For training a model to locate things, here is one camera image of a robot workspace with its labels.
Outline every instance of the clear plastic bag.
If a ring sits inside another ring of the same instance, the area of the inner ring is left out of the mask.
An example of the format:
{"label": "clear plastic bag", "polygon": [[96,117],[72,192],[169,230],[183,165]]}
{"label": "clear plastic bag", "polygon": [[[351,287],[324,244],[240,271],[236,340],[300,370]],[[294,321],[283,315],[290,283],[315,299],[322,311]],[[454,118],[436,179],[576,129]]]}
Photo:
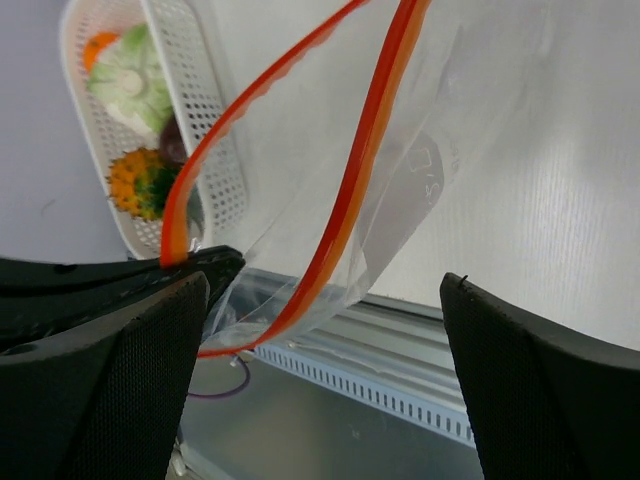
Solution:
{"label": "clear plastic bag", "polygon": [[[461,162],[507,122],[546,2],[429,3],[347,3],[240,95],[190,158],[166,208],[165,265],[186,258],[185,201],[223,135],[249,195],[244,218],[215,239],[247,267],[216,307],[204,355],[295,335],[360,300]],[[258,272],[285,279],[275,295],[252,287]]]}

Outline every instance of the perforated basket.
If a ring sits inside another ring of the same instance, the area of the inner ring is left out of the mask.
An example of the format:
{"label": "perforated basket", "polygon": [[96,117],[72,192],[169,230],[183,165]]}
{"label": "perforated basket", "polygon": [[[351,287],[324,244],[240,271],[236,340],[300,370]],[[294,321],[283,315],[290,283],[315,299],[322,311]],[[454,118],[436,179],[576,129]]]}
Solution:
{"label": "perforated basket", "polygon": [[[85,138],[105,191],[109,165],[125,152],[155,148],[111,119],[86,90],[83,64],[87,41],[100,31],[124,32],[146,22],[158,50],[183,141],[190,154],[224,109],[215,62],[210,58],[197,17],[184,0],[71,0],[61,22],[62,65]],[[205,216],[201,245],[213,246],[247,209],[247,193],[233,139],[210,153],[198,180]],[[159,254],[161,222],[145,222],[119,212],[109,201],[122,237],[137,258]]]}

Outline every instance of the orange fruit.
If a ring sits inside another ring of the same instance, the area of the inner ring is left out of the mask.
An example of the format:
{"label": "orange fruit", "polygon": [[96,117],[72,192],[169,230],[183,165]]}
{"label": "orange fruit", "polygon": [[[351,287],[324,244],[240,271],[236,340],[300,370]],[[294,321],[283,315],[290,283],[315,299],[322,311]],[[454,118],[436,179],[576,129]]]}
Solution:
{"label": "orange fruit", "polygon": [[84,47],[84,68],[91,72],[91,67],[96,62],[100,52],[115,42],[120,36],[113,32],[100,32],[91,37]]}

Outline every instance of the pineapple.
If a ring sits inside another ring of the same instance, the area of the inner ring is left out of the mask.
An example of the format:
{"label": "pineapple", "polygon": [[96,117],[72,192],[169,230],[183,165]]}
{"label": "pineapple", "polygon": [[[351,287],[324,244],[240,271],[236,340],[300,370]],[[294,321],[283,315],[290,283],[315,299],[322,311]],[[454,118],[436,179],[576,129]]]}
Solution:
{"label": "pineapple", "polygon": [[134,218],[160,220],[178,173],[180,167],[162,160],[158,150],[128,152],[109,167],[111,200]]}

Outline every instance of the cabbage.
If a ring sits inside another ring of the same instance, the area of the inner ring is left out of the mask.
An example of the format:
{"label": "cabbage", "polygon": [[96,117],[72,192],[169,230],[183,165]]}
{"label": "cabbage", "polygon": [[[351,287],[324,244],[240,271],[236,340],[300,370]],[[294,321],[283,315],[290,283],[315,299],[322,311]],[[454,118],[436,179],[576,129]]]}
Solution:
{"label": "cabbage", "polygon": [[154,139],[173,115],[171,96],[147,25],[137,25],[102,51],[89,92],[115,120]]}

